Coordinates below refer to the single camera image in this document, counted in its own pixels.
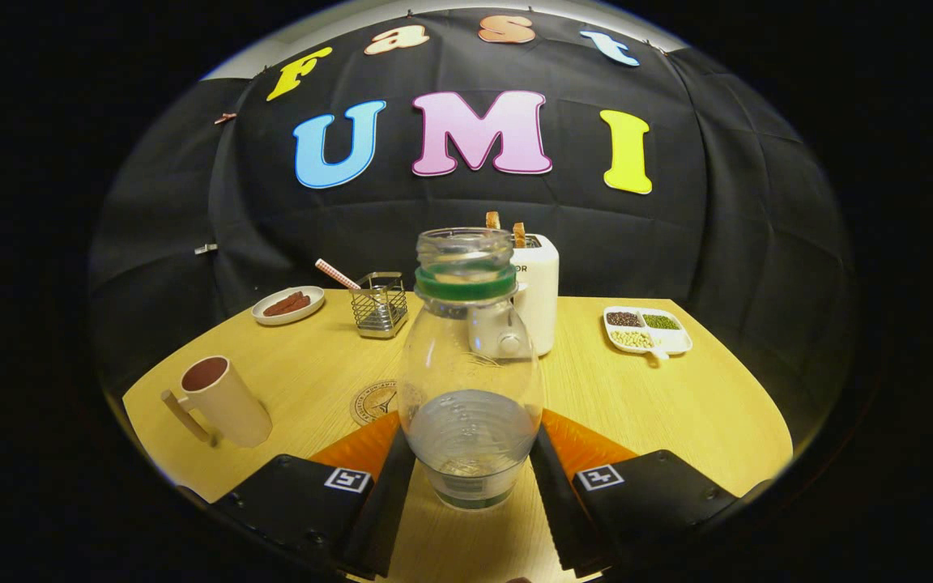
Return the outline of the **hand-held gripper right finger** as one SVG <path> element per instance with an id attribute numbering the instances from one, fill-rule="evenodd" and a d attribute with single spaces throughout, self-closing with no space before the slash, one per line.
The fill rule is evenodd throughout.
<path id="1" fill-rule="evenodd" d="M 676 567 L 769 487 L 734 495 L 670 450 L 634 453 L 549 409 L 530 461 L 560 565 L 578 576 Z"/>

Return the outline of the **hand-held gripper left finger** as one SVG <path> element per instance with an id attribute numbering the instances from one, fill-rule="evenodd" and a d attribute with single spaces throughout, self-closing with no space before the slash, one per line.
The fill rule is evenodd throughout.
<path id="1" fill-rule="evenodd" d="M 311 457 L 275 455 L 212 508 L 330 578 L 385 578 L 414 465 L 391 412 Z"/>

